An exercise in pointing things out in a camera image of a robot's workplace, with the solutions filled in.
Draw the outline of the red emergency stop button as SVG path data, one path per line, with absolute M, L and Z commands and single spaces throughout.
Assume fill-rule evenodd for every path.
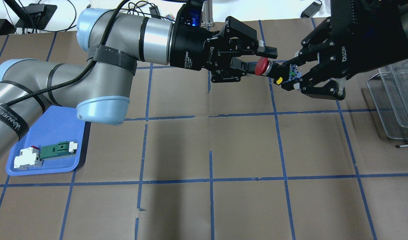
M 283 79 L 281 77 L 281 69 L 282 69 L 281 64 L 278 64 L 273 60 L 269 60 L 267 57 L 261 57 L 256 64 L 255 75 L 269 77 L 275 81 L 276 85 L 281 85 L 283 82 L 293 80 Z

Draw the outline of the black power adapter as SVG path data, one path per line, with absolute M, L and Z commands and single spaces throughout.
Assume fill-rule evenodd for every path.
M 312 18 L 318 11 L 320 11 L 323 2 L 321 0 L 312 1 L 300 14 L 300 18 Z

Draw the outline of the blue plastic tray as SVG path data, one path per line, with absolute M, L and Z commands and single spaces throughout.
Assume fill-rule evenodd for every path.
M 29 132 L 11 149 L 6 163 L 6 173 L 9 176 L 31 176 L 39 174 L 66 173 L 74 170 L 80 163 L 82 140 L 85 122 L 77 118 L 75 108 L 50 106 L 45 113 L 30 127 Z M 55 145 L 62 141 L 78 143 L 77 152 L 43 160 L 40 167 L 29 167 L 26 170 L 14 168 L 14 159 L 20 155 L 21 149 L 36 146 Z

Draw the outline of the green terminal block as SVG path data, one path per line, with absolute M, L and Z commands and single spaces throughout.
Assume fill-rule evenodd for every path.
M 75 155 L 78 149 L 78 143 L 73 141 L 61 141 L 57 144 L 42 146 L 39 158 L 42 160 L 62 158 Z

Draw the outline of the black stand base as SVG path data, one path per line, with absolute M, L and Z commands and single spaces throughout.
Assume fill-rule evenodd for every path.
M 14 10 L 14 12 L 18 15 L 19 20 L 14 26 L 17 28 L 44 30 L 55 14 L 57 8 L 56 5 L 37 3 L 32 3 L 24 7 L 18 6 L 17 10 Z

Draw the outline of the white circuit breaker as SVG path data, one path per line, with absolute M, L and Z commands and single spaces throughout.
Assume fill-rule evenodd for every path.
M 21 149 L 18 156 L 14 158 L 14 169 L 27 170 L 30 167 L 41 167 L 42 159 L 40 158 L 40 150 L 35 146 L 30 146 Z

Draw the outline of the aluminium frame post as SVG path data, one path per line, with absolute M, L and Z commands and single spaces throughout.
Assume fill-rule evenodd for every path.
M 201 27 L 209 28 L 213 26 L 213 0 L 204 0 L 202 6 Z

